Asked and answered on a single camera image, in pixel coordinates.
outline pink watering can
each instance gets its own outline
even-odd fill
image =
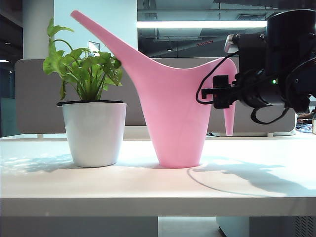
[[[79,11],[73,11],[71,16],[122,62],[138,92],[160,165],[169,168],[199,165],[211,106],[199,104],[195,96],[201,80],[220,59],[189,69],[169,67],[145,56]],[[229,75],[232,82],[236,73],[235,64],[227,59],[203,88],[212,87],[215,75]],[[235,103],[224,109],[227,135],[233,134],[234,115]]]

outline white column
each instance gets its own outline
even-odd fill
[[[54,0],[23,0],[23,58],[48,55],[46,29],[54,15]]]

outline table surface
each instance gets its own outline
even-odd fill
[[[168,169],[151,141],[124,141],[115,165],[79,168],[67,141],[1,139],[1,215],[316,216],[315,143],[210,137],[200,166]]]

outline white flower pot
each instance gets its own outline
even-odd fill
[[[123,140],[126,104],[120,101],[62,102],[69,148],[80,167],[117,162]]]

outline watering can spout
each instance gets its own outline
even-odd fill
[[[142,63],[149,63],[149,61],[152,64],[156,63],[81,12],[74,10],[71,16],[102,41],[115,57],[122,62],[128,73],[129,71],[135,71],[137,67],[141,70]]]

